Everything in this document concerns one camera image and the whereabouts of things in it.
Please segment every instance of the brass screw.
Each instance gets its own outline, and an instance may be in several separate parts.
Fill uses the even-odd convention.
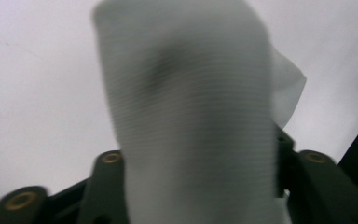
[[[6,204],[5,208],[9,211],[22,209],[37,199],[37,194],[31,191],[23,192],[11,198]]]
[[[114,162],[119,161],[120,159],[121,159],[121,156],[120,156],[120,154],[117,154],[117,153],[109,153],[102,157],[102,161],[104,163],[114,163]]]
[[[316,162],[316,163],[326,163],[327,162],[327,159],[326,159],[326,157],[324,155],[316,153],[316,152],[307,153],[305,155],[305,157],[309,161],[313,161],[313,162]]]

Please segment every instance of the gray cloth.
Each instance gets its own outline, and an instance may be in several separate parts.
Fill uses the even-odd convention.
[[[255,13],[241,0],[106,0],[94,20],[131,224],[280,223],[276,59]]]

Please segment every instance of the ribbed fabric texture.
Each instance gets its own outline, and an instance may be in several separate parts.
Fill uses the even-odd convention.
[[[280,223],[268,34],[241,0],[95,10],[131,224]]]

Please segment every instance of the white surface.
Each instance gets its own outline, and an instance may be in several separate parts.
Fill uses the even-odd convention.
[[[55,193],[118,148],[90,22],[97,1],[0,0],[0,197]],[[285,130],[336,160],[358,133],[358,1],[249,1],[308,78]]]

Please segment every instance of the fabric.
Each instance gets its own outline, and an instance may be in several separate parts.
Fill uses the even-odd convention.
[[[255,13],[241,0],[105,0],[94,20],[131,223],[280,223],[272,69],[293,65]]]

